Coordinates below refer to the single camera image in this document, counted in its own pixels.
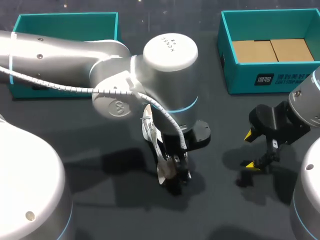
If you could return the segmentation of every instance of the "white shoe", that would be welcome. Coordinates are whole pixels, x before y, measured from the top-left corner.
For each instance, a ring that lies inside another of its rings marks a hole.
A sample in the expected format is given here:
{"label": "white shoe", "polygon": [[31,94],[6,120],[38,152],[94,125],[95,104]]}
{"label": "white shoe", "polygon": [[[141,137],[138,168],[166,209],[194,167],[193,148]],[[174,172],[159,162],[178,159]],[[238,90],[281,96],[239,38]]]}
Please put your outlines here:
{"label": "white shoe", "polygon": [[142,134],[146,141],[152,143],[157,156],[157,174],[159,184],[162,185],[166,179],[172,179],[177,173],[174,163],[171,159],[165,159],[158,141],[163,143],[161,132],[154,125],[152,118],[151,106],[148,104],[143,112],[142,117]]}

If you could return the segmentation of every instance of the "black table surface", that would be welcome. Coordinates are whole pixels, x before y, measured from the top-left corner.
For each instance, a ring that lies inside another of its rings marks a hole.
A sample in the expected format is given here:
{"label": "black table surface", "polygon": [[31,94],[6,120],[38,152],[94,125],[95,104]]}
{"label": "black table surface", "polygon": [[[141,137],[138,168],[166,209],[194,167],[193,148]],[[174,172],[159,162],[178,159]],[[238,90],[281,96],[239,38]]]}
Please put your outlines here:
{"label": "black table surface", "polygon": [[[151,37],[124,41],[141,53]],[[253,186],[238,187],[241,162],[265,151],[263,137],[244,142],[248,113],[257,104],[275,106],[287,94],[229,95],[217,33],[191,37],[199,49],[198,117],[209,123],[211,142],[190,153],[192,180],[178,197],[158,185],[140,115],[107,120],[90,99],[13,101],[0,86],[0,113],[6,120],[40,136],[60,155],[73,192],[77,240],[294,239],[289,205],[301,161],[320,131],[286,146],[272,174],[255,175]]]}

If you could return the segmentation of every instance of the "brown cardboard piece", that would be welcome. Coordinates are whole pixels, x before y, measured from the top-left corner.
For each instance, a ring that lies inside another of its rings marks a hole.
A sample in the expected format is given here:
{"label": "brown cardboard piece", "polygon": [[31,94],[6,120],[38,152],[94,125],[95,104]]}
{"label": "brown cardboard piece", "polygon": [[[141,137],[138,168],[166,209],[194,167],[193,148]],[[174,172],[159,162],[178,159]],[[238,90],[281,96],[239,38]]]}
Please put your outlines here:
{"label": "brown cardboard piece", "polygon": [[277,57],[270,41],[233,41],[239,63],[272,63]]}
{"label": "brown cardboard piece", "polygon": [[270,41],[279,62],[314,61],[304,39],[275,39]]}
{"label": "brown cardboard piece", "polygon": [[312,62],[304,39],[233,41],[239,63]]}

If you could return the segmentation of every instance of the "cardboard box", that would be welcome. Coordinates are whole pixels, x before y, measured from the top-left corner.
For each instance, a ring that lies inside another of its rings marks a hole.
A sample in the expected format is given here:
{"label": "cardboard box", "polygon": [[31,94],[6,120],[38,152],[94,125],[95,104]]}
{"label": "cardboard box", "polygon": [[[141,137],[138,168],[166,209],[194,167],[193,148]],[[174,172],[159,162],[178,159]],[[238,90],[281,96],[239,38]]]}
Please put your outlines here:
{"label": "cardboard box", "polygon": [[[117,12],[21,14],[13,31],[74,41],[122,41]],[[19,84],[10,84],[8,88],[15,99],[91,96]]]}
{"label": "cardboard box", "polygon": [[217,47],[230,94],[289,93],[320,66],[318,9],[223,11]]}

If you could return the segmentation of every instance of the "teal box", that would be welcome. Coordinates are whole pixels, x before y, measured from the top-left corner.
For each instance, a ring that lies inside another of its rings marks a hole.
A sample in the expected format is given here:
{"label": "teal box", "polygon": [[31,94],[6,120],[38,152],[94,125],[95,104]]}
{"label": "teal box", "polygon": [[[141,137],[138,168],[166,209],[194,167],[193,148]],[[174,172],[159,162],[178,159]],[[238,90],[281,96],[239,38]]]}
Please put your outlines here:
{"label": "teal box", "polygon": [[[122,42],[117,12],[21,14],[13,31],[74,41],[117,40]],[[15,99],[90,96],[19,84],[10,84],[8,88]]]}
{"label": "teal box", "polygon": [[[278,39],[304,39],[314,61],[239,63],[232,44]],[[289,93],[320,66],[319,10],[222,11],[217,47],[230,94]]]}

